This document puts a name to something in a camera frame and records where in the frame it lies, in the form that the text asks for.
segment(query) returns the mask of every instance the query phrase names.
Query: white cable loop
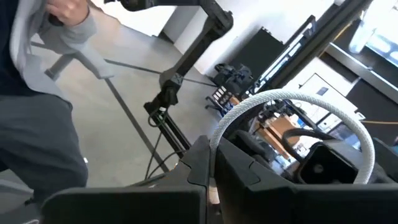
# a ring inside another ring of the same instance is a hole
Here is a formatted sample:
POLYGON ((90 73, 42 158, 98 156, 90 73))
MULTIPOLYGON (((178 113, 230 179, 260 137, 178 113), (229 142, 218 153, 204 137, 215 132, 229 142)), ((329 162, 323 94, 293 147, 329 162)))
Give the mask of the white cable loop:
POLYGON ((318 95, 308 95, 306 93, 298 91, 287 91, 287 90, 269 90, 262 93, 258 93, 236 105, 231 111, 229 111, 224 118, 218 123, 218 127, 214 131, 210 139, 210 149, 212 152, 217 150, 218 144, 226 130, 226 128, 239 116, 241 116, 247 110, 257 106, 261 103, 265 103, 270 100, 302 100, 314 105, 320 106, 337 117, 339 117, 347 127, 349 127, 358 137, 361 143, 363 163, 359 168, 358 174, 355 178, 354 184, 367 184, 374 166, 374 146, 373 141, 368 133, 368 130, 356 119, 354 113, 347 113, 331 103, 322 99, 318 95))

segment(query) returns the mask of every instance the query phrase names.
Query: concrete floor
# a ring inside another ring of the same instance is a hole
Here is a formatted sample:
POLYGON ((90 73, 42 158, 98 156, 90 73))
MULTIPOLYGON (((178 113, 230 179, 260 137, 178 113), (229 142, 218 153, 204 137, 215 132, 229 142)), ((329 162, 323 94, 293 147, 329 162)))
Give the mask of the concrete floor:
MULTIPOLYGON (((98 23, 98 33, 90 41, 106 59, 161 72, 172 67, 182 56, 166 41, 121 26, 116 19, 101 12, 93 11, 93 14, 98 23)), ((41 42, 36 36, 33 41, 41 42)), ((38 47, 33 47, 32 50, 43 58, 43 69, 50 67, 59 57, 38 47)), ((159 75, 109 66, 115 74, 111 79, 113 85, 152 145, 155 145, 159 130, 147 124, 148 114, 143 104, 152 101, 160 91, 159 75)), ((187 78, 210 83, 194 69, 187 78)), ((88 186, 122 187, 142 180, 150 152, 105 81, 97 80, 90 71, 74 61, 65 69, 57 83, 74 105, 73 120, 80 137, 81 151, 88 159, 88 186)), ((204 109, 205 97, 214 90, 211 86, 185 82, 178 93, 180 103, 169 110, 171 117, 191 142, 199 135, 210 135, 221 119, 215 111, 204 109)), ((164 138, 159 144, 158 152, 161 157, 173 152, 164 138)), ((174 156, 166 164, 173 167, 177 161, 178 157, 174 156)), ((24 199, 19 197, 14 200, 10 195, 0 194, 0 200, 4 197, 10 203, 24 199)))

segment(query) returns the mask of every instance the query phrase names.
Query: wire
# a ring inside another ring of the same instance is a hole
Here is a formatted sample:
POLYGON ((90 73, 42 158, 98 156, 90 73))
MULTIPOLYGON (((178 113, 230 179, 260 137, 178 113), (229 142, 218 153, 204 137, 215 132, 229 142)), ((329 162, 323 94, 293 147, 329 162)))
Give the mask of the wire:
POLYGON ((150 115, 149 115, 149 117, 148 117, 148 124, 149 124, 149 126, 151 126, 151 127, 153 127, 153 128, 158 128, 158 127, 160 127, 160 126, 163 126, 164 124, 165 124, 165 120, 167 119, 167 117, 168 117, 168 110, 169 109, 166 109, 165 111, 164 111, 164 113, 163 113, 163 119, 162 120, 160 120, 160 122, 159 122, 159 124, 152 124, 151 123, 151 121, 150 121, 150 119, 153 119, 153 116, 154 115, 156 115, 156 113, 159 111, 159 110, 155 110, 155 111, 153 111, 150 115))
POLYGON ((368 130, 364 125, 359 122, 358 118, 354 113, 346 113, 339 109, 335 105, 325 101, 321 96, 309 95, 299 91, 287 91, 287 90, 269 90, 262 93, 258 93, 236 105, 232 110, 230 110, 221 121, 218 123, 218 127, 214 131, 210 139, 210 149, 211 149, 211 175, 214 175, 215 168, 215 155, 218 144, 227 127, 239 116, 245 113, 247 110, 260 105, 263 102, 269 100, 302 100, 330 111, 335 116, 340 118, 353 132, 357 135, 362 148, 362 153, 364 156, 364 162, 359 168, 358 174, 355 178, 354 184, 367 184, 374 167, 374 145, 372 137, 368 133, 368 130))
POLYGON ((166 160, 167 159, 169 159, 170 157, 172 157, 173 155, 176 155, 177 153, 180 153, 180 152, 187 152, 186 150, 181 150, 181 151, 175 151, 175 152, 173 152, 173 153, 171 153, 170 155, 168 155, 150 174, 149 174, 149 176, 148 176, 148 179, 150 178, 150 177, 152 177, 152 175, 154 175, 154 173, 157 171, 157 169, 159 169, 165 162, 166 162, 166 160))
POLYGON ((155 153, 156 153, 156 149, 157 149, 157 146, 159 145, 159 142, 160 142, 161 137, 162 137, 162 133, 160 133, 160 134, 159 134, 159 137, 157 137, 154 150, 152 151, 152 155, 150 156, 149 163, 148 163, 148 167, 147 167, 147 172, 145 173, 145 180, 148 179, 149 169, 150 169, 150 166, 152 165, 152 161, 154 160, 154 156, 155 156, 155 153))
POLYGON ((398 125, 398 122, 394 121, 361 121, 364 124, 389 124, 389 125, 398 125))

